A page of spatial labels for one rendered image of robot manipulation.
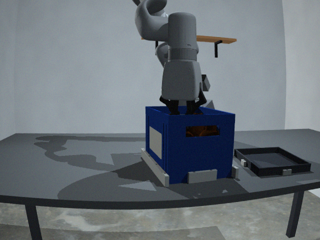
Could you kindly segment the blue plastic crate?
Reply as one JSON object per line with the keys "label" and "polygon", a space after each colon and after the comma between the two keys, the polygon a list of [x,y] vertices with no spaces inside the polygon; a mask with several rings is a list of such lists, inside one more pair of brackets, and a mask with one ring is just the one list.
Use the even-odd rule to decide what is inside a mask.
{"label": "blue plastic crate", "polygon": [[[188,172],[216,169],[216,179],[232,177],[236,114],[202,106],[194,113],[202,114],[145,107],[145,149],[169,175],[169,185],[187,183]],[[192,126],[216,126],[219,135],[186,137]]]}

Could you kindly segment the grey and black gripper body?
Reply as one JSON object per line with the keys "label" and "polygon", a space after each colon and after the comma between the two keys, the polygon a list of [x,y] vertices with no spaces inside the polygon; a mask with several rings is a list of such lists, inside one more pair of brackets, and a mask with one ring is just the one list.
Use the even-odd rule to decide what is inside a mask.
{"label": "grey and black gripper body", "polygon": [[197,60],[170,59],[165,62],[161,84],[163,99],[199,100],[200,88],[203,91],[202,73]]}

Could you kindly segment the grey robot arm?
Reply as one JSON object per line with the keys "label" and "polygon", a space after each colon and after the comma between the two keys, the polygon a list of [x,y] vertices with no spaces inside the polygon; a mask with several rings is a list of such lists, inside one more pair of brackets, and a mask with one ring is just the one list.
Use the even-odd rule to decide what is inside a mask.
{"label": "grey robot arm", "polygon": [[139,35],[147,41],[163,42],[155,53],[164,68],[168,60],[196,60],[196,17],[189,12],[166,14],[167,0],[132,0],[136,5],[135,25]]}

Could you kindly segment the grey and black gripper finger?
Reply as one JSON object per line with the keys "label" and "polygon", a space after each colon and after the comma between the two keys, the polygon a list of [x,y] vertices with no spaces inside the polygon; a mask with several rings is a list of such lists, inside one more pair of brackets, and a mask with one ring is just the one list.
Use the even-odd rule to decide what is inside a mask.
{"label": "grey and black gripper finger", "polygon": [[178,111],[179,100],[169,101],[167,99],[162,98],[162,95],[160,96],[159,100],[169,108],[171,115],[180,115],[180,111]]}
{"label": "grey and black gripper finger", "polygon": [[198,95],[199,101],[195,102],[195,100],[187,100],[186,106],[187,106],[187,113],[185,115],[193,115],[196,109],[205,104],[207,102],[201,87],[199,87],[199,95]]}

